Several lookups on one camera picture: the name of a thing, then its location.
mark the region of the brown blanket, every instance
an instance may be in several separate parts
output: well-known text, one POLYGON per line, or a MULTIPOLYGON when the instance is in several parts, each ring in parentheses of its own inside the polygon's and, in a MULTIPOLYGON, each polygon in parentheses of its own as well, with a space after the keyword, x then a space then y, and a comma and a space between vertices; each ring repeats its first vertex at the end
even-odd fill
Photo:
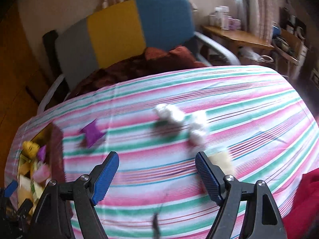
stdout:
POLYGON ((138 77, 202 67, 205 65, 197 62, 193 54, 184 46, 179 46, 169 52, 157 48, 146 48, 141 55, 94 71, 71 91, 67 100, 138 77))

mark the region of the chair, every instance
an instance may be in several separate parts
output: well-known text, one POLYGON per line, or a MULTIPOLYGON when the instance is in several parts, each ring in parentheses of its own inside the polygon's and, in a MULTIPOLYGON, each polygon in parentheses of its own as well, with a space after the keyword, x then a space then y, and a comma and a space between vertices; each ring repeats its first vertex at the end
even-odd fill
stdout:
POLYGON ((63 74, 41 101, 37 114, 44 112, 63 79, 72 90, 93 71, 142 54, 146 47, 169 51, 180 44, 207 66, 211 64, 199 54, 202 45, 223 55, 230 65, 240 65, 232 52, 195 32, 189 0, 129 0, 98 11, 55 40, 63 74))

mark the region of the pink toy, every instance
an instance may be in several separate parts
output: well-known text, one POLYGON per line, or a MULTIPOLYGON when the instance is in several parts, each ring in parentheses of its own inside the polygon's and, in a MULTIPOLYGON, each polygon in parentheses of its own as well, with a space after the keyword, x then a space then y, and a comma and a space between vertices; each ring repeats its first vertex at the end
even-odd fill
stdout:
POLYGON ((47 164, 42 164, 34 173, 33 180, 37 183, 41 183, 50 177, 50 169, 47 164))
POLYGON ((92 145, 95 144, 97 140, 99 140, 102 136, 106 133, 100 132, 96 127, 96 119, 93 120, 90 124, 86 125, 81 130, 82 133, 85 134, 85 138, 87 140, 87 148, 90 148, 92 145))
POLYGON ((38 160, 44 162, 46 153, 47 153, 47 145, 42 146, 39 149, 39 151, 37 153, 38 160))

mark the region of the metal screw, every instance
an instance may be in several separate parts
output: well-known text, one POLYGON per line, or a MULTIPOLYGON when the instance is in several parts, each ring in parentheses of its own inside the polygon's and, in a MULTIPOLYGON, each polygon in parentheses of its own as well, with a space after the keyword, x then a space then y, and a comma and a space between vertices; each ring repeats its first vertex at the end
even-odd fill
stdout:
POLYGON ((48 185, 49 185, 49 186, 54 186, 54 185, 56 185, 56 180, 50 180, 50 181, 48 182, 48 185))
POLYGON ((234 176, 228 174, 225 176, 225 179, 228 180, 229 182, 232 182, 235 178, 234 178, 234 176))
POLYGON ((259 186, 265 186, 266 185, 266 183, 264 182, 264 181, 262 181, 262 180, 259 180, 258 182, 257 182, 257 184, 259 185, 259 186))
POLYGON ((80 180, 85 182, 85 181, 87 181, 89 178, 90 178, 89 175, 83 174, 83 175, 80 177, 80 180))

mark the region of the chair backrest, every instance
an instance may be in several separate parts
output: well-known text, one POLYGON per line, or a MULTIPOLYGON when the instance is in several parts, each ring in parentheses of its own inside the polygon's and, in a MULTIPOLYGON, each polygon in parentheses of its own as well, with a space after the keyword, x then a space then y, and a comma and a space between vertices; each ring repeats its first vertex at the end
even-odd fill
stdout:
POLYGON ((194 36, 188 0, 130 0, 77 22, 55 41, 73 89, 98 68, 140 55, 146 47, 170 50, 194 36))

